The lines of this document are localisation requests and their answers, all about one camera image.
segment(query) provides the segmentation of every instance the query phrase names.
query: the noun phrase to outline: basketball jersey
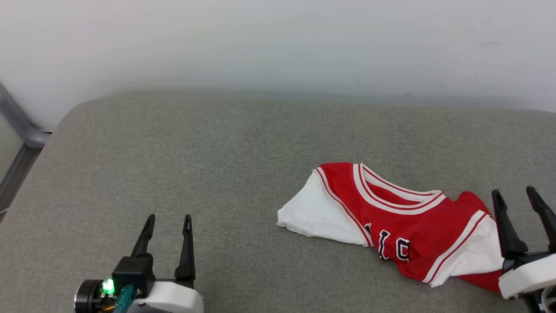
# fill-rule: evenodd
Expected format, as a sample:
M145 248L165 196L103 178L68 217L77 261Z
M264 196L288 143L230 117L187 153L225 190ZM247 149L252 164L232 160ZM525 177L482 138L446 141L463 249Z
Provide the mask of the basketball jersey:
M309 237L374 246L406 277L443 284L450 276L499 292L496 223L471 192L455 201L439 190L416 192L363 164L327 163L278 211L278 225Z

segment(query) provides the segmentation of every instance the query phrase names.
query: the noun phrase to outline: gray couch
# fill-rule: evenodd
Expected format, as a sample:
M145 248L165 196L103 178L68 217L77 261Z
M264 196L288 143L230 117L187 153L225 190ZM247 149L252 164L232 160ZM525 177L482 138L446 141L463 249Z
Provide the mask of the gray couch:
M525 187L556 207L556 115L285 100L100 99L60 123L0 225L0 311L71 312L86 278L131 252L145 219L157 277L193 218L206 312L526 312L450 278L430 288L372 248L307 238L276 211L321 163L363 162L409 189L500 189L545 250Z

